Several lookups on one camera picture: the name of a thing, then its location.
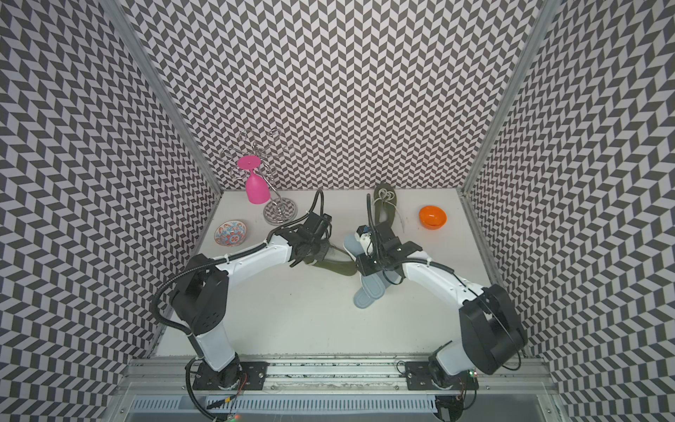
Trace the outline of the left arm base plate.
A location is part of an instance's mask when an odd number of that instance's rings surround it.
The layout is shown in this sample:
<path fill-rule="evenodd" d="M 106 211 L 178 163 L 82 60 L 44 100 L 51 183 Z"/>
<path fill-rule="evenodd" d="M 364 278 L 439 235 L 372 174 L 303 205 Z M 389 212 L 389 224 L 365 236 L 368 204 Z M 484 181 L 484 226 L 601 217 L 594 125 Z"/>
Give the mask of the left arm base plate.
<path fill-rule="evenodd" d="M 215 371 L 201 362 L 193 374 L 192 387 L 198 391 L 263 390 L 267 369 L 267 362 L 230 362 Z"/>

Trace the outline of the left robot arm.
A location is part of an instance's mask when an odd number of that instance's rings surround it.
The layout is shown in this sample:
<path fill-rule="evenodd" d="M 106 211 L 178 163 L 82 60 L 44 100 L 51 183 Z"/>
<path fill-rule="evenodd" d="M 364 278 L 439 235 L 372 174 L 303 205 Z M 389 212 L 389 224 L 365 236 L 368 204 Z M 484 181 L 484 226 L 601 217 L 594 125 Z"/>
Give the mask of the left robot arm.
<path fill-rule="evenodd" d="M 246 250 L 221 258 L 199 254 L 158 288 L 151 314 L 158 323 L 183 332 L 207 374 L 216 377 L 216 387 L 230 389 L 243 376 L 223 323 L 230 288 L 272 267 L 295 267 L 306 258 L 322 260 L 331 233 L 332 217 L 310 211 Z"/>

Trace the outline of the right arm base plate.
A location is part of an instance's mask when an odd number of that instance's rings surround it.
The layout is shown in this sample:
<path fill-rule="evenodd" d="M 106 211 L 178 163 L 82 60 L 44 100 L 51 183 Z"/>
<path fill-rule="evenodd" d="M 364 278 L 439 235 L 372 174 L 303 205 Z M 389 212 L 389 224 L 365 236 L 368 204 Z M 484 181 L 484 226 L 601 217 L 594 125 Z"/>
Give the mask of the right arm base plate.
<path fill-rule="evenodd" d="M 408 390 L 476 391 L 479 383 L 468 370 L 456 375 L 447 374 L 439 364 L 432 362 L 404 362 L 404 377 Z"/>

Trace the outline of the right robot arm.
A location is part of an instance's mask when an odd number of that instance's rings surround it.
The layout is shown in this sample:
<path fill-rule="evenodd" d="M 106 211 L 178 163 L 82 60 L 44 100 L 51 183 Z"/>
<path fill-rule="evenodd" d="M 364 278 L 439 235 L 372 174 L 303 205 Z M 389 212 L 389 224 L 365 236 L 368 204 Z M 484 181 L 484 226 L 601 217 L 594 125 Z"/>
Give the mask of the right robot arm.
<path fill-rule="evenodd" d="M 362 281 L 393 286 L 395 277 L 412 281 L 455 311 L 459 334 L 428 358 L 428 372 L 441 390 L 467 386 L 475 369 L 492 375 L 527 345 L 527 334 L 508 292 L 468 281 L 434 260 L 414 243 L 402 243 L 385 224 L 361 225 L 345 248 L 356 261 Z"/>

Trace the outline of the olive green shoe with laces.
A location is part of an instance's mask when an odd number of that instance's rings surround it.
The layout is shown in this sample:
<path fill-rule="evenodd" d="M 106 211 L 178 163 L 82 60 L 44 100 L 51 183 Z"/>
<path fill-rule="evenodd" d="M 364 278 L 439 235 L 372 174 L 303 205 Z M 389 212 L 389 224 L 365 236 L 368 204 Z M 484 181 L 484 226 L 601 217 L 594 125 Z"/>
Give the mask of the olive green shoe with laces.
<path fill-rule="evenodd" d="M 307 258 L 305 263 L 346 277 L 351 277 L 358 272 L 354 258 L 334 244 L 330 245 L 322 260 Z"/>

